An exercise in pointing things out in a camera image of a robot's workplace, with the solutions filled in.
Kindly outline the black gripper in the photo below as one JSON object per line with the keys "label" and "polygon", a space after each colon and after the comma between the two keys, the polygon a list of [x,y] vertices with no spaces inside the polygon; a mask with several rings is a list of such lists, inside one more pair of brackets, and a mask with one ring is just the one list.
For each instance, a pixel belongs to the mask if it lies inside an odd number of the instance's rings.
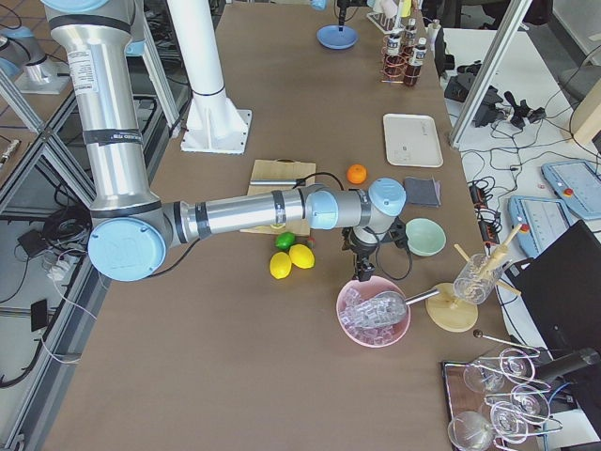
{"label": "black gripper", "polygon": [[383,243],[392,242],[397,248],[407,250],[407,231],[406,224],[401,219],[395,219],[389,229],[379,236],[369,227],[362,229],[369,238],[363,240],[353,227],[344,227],[342,229],[343,246],[342,250],[350,250],[354,261],[354,278],[358,281],[369,281],[374,273],[375,266],[370,262],[370,256],[376,255],[377,267],[382,271],[378,261],[378,251]]}
{"label": "black gripper", "polygon": [[344,27],[344,16],[349,8],[362,8],[366,6],[366,0],[337,0],[338,26]]}

